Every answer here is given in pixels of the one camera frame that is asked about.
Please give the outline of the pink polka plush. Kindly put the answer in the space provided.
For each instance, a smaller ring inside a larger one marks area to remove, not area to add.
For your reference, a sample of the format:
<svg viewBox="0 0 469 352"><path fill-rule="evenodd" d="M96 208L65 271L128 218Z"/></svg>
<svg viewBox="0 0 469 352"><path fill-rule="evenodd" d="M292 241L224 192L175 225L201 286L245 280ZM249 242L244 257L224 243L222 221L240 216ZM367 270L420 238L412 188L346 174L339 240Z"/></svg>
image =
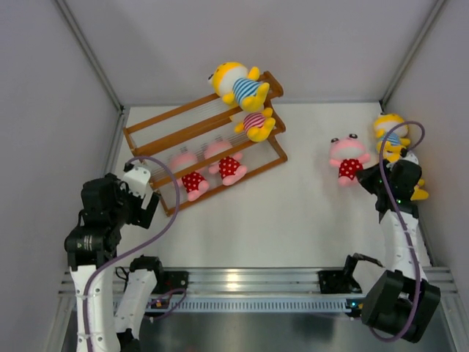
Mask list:
<svg viewBox="0 0 469 352"><path fill-rule="evenodd" d="M330 141L329 164L338 170L338 184L351 186L358 183L356 173L370 162L371 155L358 135L350 133L344 138L334 137Z"/></svg>
<svg viewBox="0 0 469 352"><path fill-rule="evenodd" d="M179 155L174 156L170 160L169 168L174 174L176 174L197 163L198 158L196 154L192 152L183 152ZM197 200L210 188L210 184L202 174L203 171L204 168L195 169L177 179L179 187L183 187L185 189L187 194L187 200L189 202Z"/></svg>

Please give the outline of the pink plush polka dots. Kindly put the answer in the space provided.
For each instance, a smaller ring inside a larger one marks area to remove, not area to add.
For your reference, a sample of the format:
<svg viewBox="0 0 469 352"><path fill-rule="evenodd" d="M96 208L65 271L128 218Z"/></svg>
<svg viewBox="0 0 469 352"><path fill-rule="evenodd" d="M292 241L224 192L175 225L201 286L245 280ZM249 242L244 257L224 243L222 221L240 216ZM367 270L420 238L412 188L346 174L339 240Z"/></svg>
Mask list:
<svg viewBox="0 0 469 352"><path fill-rule="evenodd" d="M212 158L231 148L232 144L227 140L215 141L207 146L207 149L204 151L204 158ZM241 152L226 155L220 160L212 162L208 166L208 171L211 175L218 173L224 186L231 186L242 179L248 171L248 167L241 163L242 157L243 154Z"/></svg>

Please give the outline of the yellow plush blue stripes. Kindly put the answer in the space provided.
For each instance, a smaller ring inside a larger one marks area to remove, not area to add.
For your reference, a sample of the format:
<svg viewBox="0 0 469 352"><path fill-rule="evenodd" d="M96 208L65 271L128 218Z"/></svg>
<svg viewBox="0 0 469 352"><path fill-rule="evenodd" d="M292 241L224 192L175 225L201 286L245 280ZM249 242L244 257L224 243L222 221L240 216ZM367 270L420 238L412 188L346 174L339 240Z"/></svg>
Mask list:
<svg viewBox="0 0 469 352"><path fill-rule="evenodd" d="M270 90L270 84L259 79L258 67L248 69L240 62L224 62L208 77L207 82L226 105L255 112L264 105Z"/></svg>

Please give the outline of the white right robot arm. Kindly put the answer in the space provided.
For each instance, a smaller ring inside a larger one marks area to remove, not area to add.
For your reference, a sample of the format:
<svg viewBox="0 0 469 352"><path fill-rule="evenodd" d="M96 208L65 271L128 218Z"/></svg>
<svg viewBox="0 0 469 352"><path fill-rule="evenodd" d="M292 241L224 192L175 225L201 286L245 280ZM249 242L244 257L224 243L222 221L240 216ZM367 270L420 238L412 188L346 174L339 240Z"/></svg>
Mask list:
<svg viewBox="0 0 469 352"><path fill-rule="evenodd" d="M412 195L421 174L418 164L404 159L381 160L357 173L377 198L385 240L385 270L363 300L361 321L383 342L419 342L440 303L440 288L428 282L416 247L419 212Z"/></svg>

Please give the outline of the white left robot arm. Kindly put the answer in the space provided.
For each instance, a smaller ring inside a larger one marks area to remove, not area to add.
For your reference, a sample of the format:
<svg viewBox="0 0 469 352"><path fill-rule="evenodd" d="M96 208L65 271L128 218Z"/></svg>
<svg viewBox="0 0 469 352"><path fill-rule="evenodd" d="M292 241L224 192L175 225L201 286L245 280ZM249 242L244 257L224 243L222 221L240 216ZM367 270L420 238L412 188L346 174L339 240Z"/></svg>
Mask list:
<svg viewBox="0 0 469 352"><path fill-rule="evenodd" d="M141 349L139 332L149 297L166 283L163 266L158 257L134 258L118 307L113 277L121 229L126 224L149 228L158 206L157 194L144 204L149 179L149 170L139 166L121 178L108 173L83 185L78 224L64 241L76 297L77 351Z"/></svg>

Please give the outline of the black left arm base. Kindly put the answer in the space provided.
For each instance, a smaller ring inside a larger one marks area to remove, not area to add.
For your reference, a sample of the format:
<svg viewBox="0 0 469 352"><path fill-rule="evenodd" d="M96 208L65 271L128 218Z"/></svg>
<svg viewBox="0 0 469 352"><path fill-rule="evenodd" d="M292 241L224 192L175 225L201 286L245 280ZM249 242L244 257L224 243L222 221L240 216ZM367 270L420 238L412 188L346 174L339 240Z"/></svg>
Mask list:
<svg viewBox="0 0 469 352"><path fill-rule="evenodd" d="M157 284L153 289L154 294L163 294L171 290L186 289L188 287L188 271L161 271L156 274Z"/></svg>

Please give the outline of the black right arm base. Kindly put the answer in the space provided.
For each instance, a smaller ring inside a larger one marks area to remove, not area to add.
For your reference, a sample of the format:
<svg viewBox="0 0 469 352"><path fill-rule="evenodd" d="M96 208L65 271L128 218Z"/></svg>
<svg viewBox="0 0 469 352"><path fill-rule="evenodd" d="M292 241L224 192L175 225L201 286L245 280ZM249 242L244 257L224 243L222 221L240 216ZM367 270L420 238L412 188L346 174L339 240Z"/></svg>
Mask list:
<svg viewBox="0 0 469 352"><path fill-rule="evenodd" d="M352 274L343 270L319 271L318 278L322 294L359 294L363 292Z"/></svg>

